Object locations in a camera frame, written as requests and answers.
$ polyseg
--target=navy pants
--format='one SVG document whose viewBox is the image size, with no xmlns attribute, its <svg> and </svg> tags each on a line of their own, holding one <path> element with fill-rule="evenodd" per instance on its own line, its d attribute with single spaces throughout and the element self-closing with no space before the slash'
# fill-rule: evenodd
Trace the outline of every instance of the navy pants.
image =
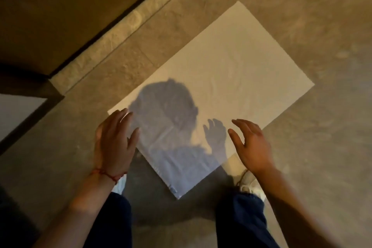
<svg viewBox="0 0 372 248">
<path fill-rule="evenodd" d="M 267 231 L 264 203 L 249 193 L 231 193 L 216 210 L 218 247 L 279 248 Z M 125 197 L 110 193 L 103 205 L 84 248 L 132 247 L 131 205 Z"/>
</svg>

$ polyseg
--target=forearm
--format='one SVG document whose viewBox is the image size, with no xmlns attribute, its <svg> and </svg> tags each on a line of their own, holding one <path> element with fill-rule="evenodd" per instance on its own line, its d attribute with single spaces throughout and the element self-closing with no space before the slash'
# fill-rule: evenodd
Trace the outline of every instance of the forearm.
<svg viewBox="0 0 372 248">
<path fill-rule="evenodd" d="M 256 174 L 289 247 L 336 247 L 274 166 Z"/>
<path fill-rule="evenodd" d="M 114 181 L 105 175 L 87 177 L 76 197 L 42 234 L 34 248 L 82 247 L 113 186 Z"/>
</svg>

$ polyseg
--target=white wall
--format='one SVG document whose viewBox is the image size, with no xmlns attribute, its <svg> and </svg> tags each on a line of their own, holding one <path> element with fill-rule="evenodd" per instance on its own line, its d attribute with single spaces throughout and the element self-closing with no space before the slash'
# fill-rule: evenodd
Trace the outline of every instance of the white wall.
<svg viewBox="0 0 372 248">
<path fill-rule="evenodd" d="M 0 141 L 32 114 L 45 98 L 0 94 Z"/>
</svg>

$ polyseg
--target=floor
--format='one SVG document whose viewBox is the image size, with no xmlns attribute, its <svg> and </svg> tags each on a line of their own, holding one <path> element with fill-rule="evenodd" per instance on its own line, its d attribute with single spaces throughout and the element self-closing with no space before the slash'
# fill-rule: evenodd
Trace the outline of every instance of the floor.
<svg viewBox="0 0 372 248">
<path fill-rule="evenodd" d="M 93 134 L 129 94 L 237 0 L 171 0 L 0 157 L 0 184 L 40 228 L 92 166 Z M 239 0 L 315 86 L 269 124 L 276 165 L 343 247 L 372 242 L 372 3 Z M 222 168 L 179 201 L 137 154 L 125 195 L 135 246 L 213 247 Z M 269 227 L 284 247 L 275 218 Z"/>
</svg>

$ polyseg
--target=stone tile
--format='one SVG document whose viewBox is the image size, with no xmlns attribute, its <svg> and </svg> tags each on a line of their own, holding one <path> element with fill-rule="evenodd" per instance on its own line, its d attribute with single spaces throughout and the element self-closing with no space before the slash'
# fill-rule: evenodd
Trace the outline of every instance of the stone tile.
<svg viewBox="0 0 372 248">
<path fill-rule="evenodd" d="M 0 184 L 38 227 L 57 215 L 91 170 L 94 132 L 107 110 L 154 71 L 127 40 L 0 157 Z"/>
<path fill-rule="evenodd" d="M 145 0 L 51 79 L 65 94 L 169 0 Z"/>
<path fill-rule="evenodd" d="M 151 62 L 160 67 L 234 3 L 171 0 L 132 37 Z"/>
</svg>

